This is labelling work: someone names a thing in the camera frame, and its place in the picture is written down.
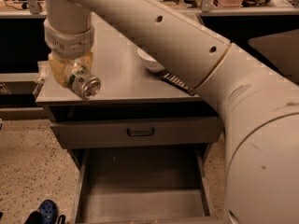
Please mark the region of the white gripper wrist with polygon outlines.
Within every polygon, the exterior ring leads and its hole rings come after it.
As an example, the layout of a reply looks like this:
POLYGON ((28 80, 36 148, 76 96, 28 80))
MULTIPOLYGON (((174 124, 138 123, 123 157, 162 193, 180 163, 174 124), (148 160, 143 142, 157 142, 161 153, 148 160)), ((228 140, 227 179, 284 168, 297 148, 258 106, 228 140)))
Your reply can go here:
POLYGON ((83 33, 65 34, 53 28, 49 20, 45 20, 44 31, 45 42, 52 50, 49 63, 53 77, 62 87, 69 88, 73 70, 72 60, 76 59, 76 66, 92 69, 93 53, 90 50, 94 44, 94 27, 91 26, 83 33))

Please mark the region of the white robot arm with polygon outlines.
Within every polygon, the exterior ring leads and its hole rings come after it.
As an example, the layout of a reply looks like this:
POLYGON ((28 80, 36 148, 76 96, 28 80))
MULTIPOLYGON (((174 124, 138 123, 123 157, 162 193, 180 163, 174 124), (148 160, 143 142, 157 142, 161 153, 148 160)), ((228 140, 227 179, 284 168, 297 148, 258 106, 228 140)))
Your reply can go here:
POLYGON ((155 0, 46 0, 61 59, 90 51, 95 13, 221 116, 225 224, 299 224, 299 88, 238 45, 155 0))

